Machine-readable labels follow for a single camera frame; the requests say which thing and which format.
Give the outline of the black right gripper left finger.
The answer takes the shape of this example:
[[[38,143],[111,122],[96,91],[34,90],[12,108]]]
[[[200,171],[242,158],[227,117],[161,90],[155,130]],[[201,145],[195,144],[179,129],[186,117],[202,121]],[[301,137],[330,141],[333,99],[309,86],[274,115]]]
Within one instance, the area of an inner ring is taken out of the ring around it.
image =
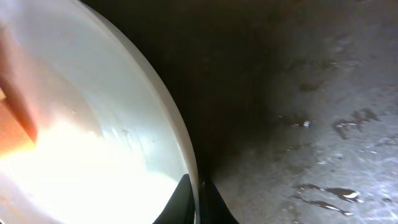
[[[153,224],[194,224],[195,201],[188,174],[180,179],[164,210]]]

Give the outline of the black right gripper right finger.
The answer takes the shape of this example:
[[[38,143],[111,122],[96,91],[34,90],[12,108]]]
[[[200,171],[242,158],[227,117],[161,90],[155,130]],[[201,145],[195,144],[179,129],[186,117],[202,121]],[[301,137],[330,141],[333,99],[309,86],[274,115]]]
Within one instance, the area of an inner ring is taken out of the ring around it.
[[[211,179],[201,182],[199,198],[201,224],[239,224]]]

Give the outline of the white deep plate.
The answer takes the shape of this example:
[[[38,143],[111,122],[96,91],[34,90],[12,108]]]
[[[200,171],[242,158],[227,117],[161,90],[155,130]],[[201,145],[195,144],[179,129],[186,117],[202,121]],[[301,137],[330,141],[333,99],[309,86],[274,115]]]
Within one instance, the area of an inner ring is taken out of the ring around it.
[[[35,147],[1,158],[2,223],[154,223],[188,174],[190,136],[139,49],[81,1],[1,2],[29,71]]]

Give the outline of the green and yellow sponge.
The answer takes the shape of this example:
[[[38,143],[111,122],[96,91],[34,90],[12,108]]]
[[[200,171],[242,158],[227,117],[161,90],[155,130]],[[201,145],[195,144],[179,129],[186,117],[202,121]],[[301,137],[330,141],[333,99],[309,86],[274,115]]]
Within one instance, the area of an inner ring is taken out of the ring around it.
[[[24,96],[29,76],[11,31],[1,28],[1,158],[32,150],[37,127]]]

